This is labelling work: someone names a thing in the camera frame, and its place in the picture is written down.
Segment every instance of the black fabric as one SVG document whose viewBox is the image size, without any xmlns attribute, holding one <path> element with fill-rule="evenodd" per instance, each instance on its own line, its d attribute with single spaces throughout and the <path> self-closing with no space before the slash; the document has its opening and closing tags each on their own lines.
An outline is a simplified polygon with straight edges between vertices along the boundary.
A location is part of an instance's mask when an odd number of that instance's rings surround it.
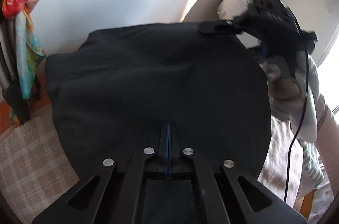
<svg viewBox="0 0 339 224">
<path fill-rule="evenodd" d="M 82 178 L 105 158 L 130 156 L 175 121 L 211 160 L 258 177 L 271 139 L 266 76 L 235 36 L 197 23 L 99 30 L 46 63 L 47 93 L 65 153 Z"/>
</svg>

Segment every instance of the red fabric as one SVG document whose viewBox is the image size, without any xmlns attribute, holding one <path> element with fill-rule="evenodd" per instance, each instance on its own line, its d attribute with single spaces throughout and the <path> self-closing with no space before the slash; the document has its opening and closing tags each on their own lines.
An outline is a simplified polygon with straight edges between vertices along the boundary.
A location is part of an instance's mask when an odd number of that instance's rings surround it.
<svg viewBox="0 0 339 224">
<path fill-rule="evenodd" d="M 26 2 L 27 0 L 5 0 L 2 5 L 2 13 L 4 17 L 13 19 L 24 9 Z"/>
</svg>

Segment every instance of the triangular cutout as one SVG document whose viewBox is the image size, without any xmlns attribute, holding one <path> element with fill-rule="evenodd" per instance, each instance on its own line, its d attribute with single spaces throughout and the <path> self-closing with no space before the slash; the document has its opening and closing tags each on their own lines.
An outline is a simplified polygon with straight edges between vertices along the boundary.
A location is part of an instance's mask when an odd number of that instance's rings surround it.
<svg viewBox="0 0 339 224">
<path fill-rule="evenodd" d="M 85 211 L 100 181 L 99 176 L 94 176 L 82 189 L 80 189 L 68 201 L 68 205 L 79 210 Z"/>
<path fill-rule="evenodd" d="M 255 213 L 272 205 L 272 201 L 252 185 L 244 176 L 238 177 L 238 182 L 243 190 L 252 211 Z"/>
</svg>

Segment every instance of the sleeve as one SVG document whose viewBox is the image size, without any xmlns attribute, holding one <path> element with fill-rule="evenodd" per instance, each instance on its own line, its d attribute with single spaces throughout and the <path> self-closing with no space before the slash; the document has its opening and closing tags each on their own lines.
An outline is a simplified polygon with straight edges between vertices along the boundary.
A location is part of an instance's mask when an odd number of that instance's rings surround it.
<svg viewBox="0 0 339 224">
<path fill-rule="evenodd" d="M 315 144 L 324 163 L 333 195 L 336 196 L 339 191 L 339 125 L 327 106 L 318 125 Z"/>
</svg>

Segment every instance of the wooden floor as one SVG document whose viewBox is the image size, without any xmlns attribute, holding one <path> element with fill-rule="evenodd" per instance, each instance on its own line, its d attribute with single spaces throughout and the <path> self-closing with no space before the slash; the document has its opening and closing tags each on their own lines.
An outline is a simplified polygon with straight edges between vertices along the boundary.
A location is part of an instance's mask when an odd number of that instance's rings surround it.
<svg viewBox="0 0 339 224">
<path fill-rule="evenodd" d="M 31 113 L 37 111 L 38 109 L 44 107 L 45 105 L 50 103 L 50 99 L 47 96 L 46 93 L 46 78 L 45 76 L 39 77 L 39 81 L 41 84 L 41 98 L 40 100 L 36 100 L 31 105 Z M 10 117 L 9 117 L 9 111 L 10 106 L 7 104 L 6 101 L 3 101 L 0 103 L 0 135 L 3 134 L 9 127 L 10 127 Z"/>
</svg>

